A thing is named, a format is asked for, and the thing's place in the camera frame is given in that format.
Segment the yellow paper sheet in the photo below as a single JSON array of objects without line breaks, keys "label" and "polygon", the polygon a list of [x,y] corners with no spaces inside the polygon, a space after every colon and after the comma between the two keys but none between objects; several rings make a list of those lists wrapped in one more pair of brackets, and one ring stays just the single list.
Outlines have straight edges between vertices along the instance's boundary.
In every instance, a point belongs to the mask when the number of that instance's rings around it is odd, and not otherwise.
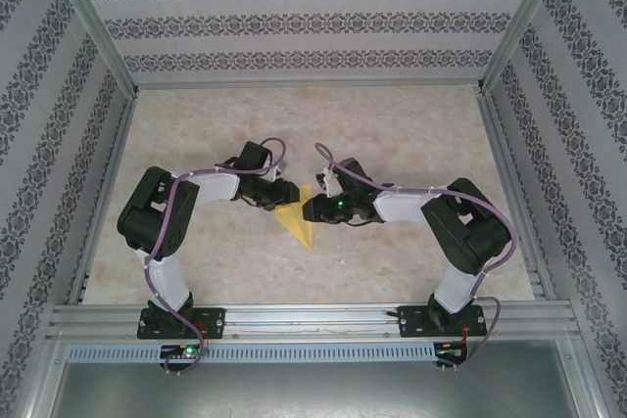
[{"label": "yellow paper sheet", "polygon": [[300,200],[278,206],[274,212],[276,219],[308,250],[314,248],[313,224],[304,219],[303,207],[305,202],[313,196],[311,185],[299,185]]}]

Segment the grey metal sheet panel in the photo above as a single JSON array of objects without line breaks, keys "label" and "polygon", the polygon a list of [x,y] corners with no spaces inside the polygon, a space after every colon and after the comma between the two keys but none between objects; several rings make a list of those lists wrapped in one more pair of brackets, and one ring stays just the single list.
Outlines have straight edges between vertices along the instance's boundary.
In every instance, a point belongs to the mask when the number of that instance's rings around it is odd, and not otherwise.
[{"label": "grey metal sheet panel", "polygon": [[554,369],[441,372],[420,363],[72,364],[53,418],[581,418]]}]

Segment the aluminium mounting rail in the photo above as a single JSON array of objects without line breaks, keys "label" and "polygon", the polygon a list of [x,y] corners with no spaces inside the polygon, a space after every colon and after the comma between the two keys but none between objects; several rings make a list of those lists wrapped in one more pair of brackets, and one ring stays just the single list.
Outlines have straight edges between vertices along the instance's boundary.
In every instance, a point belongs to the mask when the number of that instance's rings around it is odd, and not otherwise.
[{"label": "aluminium mounting rail", "polygon": [[[494,324],[493,341],[579,339],[581,329],[570,302],[480,302],[479,322]],[[53,308],[44,331],[47,342],[122,343],[137,341],[141,305],[81,304]],[[410,326],[394,303],[228,304],[220,325],[225,343],[312,343],[397,341]]]}]

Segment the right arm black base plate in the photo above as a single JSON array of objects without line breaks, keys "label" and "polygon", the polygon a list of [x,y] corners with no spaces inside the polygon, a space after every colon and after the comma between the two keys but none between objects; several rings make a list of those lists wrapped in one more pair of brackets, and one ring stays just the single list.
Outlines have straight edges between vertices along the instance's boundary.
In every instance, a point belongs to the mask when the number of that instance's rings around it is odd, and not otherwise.
[{"label": "right arm black base plate", "polygon": [[398,308],[402,338],[461,337],[462,327],[470,337],[487,333],[483,309],[470,305],[461,312],[450,314],[446,309],[428,305],[402,305]]}]

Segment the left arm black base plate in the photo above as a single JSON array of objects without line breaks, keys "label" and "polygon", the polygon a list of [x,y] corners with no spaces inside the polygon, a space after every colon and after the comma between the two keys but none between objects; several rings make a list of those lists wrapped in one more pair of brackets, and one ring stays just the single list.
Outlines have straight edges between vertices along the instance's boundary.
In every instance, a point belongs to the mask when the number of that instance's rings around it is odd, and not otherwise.
[{"label": "left arm black base plate", "polygon": [[[219,340],[225,323],[223,308],[193,307],[189,323],[204,339]],[[193,340],[198,335],[175,316],[159,308],[141,310],[137,327],[139,340]]]}]

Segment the aluminium side rail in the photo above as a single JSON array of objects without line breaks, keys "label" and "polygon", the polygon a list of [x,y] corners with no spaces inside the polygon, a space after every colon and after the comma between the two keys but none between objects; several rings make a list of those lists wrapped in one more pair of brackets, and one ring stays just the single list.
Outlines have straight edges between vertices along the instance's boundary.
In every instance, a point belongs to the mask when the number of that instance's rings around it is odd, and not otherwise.
[{"label": "aluminium side rail", "polygon": [[476,99],[502,183],[510,218],[518,231],[518,251],[523,258],[534,297],[539,301],[556,301],[558,295],[551,281],[541,243],[535,233],[514,160],[494,103],[490,96],[481,91],[476,94]]},{"label": "aluminium side rail", "polygon": [[64,304],[75,305],[81,303],[85,279],[89,277],[93,257],[97,250],[102,227],[115,185],[115,179],[121,164],[121,156],[127,140],[127,135],[136,108],[139,90],[136,89],[129,97],[117,121],[114,140],[105,161],[104,172],[99,180],[99,188],[92,207],[84,238],[77,254],[72,278],[67,290]]}]

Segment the aluminium frame post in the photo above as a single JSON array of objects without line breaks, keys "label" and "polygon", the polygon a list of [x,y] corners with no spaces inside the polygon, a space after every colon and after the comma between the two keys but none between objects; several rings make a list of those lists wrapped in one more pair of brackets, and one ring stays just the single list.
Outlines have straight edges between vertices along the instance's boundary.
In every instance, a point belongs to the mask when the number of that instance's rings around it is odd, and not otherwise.
[{"label": "aluminium frame post", "polygon": [[92,37],[108,68],[113,73],[126,97],[134,98],[138,86],[132,78],[122,54],[92,0],[70,0],[74,10]]},{"label": "aluminium frame post", "polygon": [[484,95],[487,91],[494,87],[494,84],[500,77],[502,70],[516,49],[520,38],[534,18],[541,3],[542,0],[521,1],[516,12],[512,16],[511,21],[506,28],[505,34],[492,56],[492,59],[486,67],[484,74],[478,81],[478,85],[475,87],[475,91],[479,95]]}]

